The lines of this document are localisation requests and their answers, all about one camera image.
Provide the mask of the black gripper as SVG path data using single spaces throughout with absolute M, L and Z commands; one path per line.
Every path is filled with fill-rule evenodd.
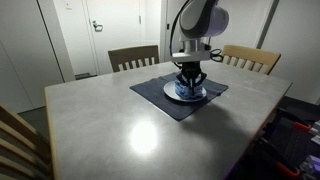
M 193 83 L 193 93 L 198 94 L 202 91 L 201 84 L 206 79 L 207 74 L 201 73 L 200 62 L 184 62 L 182 64 L 181 73 L 176 75 L 177 80 L 185 87 L 190 89 L 190 83 L 183 79 L 183 76 L 186 79 L 195 79 Z

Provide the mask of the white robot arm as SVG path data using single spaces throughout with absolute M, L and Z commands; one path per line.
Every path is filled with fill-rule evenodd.
M 170 40 L 173 40 L 176 24 L 179 24 L 182 51 L 174 53 L 169 44 L 173 63 L 179 63 L 177 75 L 180 84 L 192 95 L 207 77 L 200 68 L 202 60 L 209 60 L 211 46 L 201 41 L 204 37 L 222 34 L 229 23 L 229 13 L 218 6 L 219 0 L 186 0 L 174 20 Z

